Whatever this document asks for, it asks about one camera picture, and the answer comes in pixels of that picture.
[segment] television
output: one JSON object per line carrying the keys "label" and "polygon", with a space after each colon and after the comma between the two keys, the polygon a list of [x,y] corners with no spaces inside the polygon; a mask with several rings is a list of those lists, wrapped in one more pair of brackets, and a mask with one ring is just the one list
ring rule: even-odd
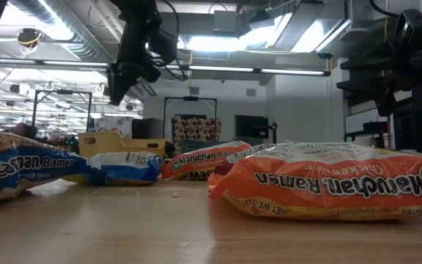
{"label": "television", "polygon": [[251,137],[255,139],[267,139],[269,136],[268,117],[255,117],[247,115],[235,115],[235,137]]}

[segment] blue ramen package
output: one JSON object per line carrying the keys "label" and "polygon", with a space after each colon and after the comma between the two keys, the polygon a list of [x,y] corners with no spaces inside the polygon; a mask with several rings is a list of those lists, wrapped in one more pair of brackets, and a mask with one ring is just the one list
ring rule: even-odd
{"label": "blue ramen package", "polygon": [[88,182],[95,185],[135,186],[158,181],[163,160],[154,153],[105,153],[90,159],[93,172]]}
{"label": "blue ramen package", "polygon": [[88,172],[86,160],[66,150],[0,132],[0,200],[68,175]]}

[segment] wooden table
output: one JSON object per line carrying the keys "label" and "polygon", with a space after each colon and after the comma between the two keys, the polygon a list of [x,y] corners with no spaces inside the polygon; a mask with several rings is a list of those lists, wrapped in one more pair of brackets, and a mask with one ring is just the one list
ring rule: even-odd
{"label": "wooden table", "polygon": [[0,263],[422,263],[422,219],[263,219],[205,187],[34,188],[0,203]]}

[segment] person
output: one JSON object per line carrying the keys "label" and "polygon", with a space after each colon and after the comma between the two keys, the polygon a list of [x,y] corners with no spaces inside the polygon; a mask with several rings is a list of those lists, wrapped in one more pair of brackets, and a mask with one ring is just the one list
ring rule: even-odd
{"label": "person", "polygon": [[38,129],[34,126],[24,124],[22,122],[18,123],[13,131],[15,135],[23,136],[28,139],[35,139],[35,136],[37,135]]}

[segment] yellow box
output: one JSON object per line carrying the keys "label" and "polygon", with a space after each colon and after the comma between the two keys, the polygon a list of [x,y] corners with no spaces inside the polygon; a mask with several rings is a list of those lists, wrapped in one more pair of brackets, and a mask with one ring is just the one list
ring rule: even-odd
{"label": "yellow box", "polygon": [[92,158],[102,153],[149,151],[164,157],[166,139],[125,139],[117,132],[79,134],[79,152],[82,157]]}

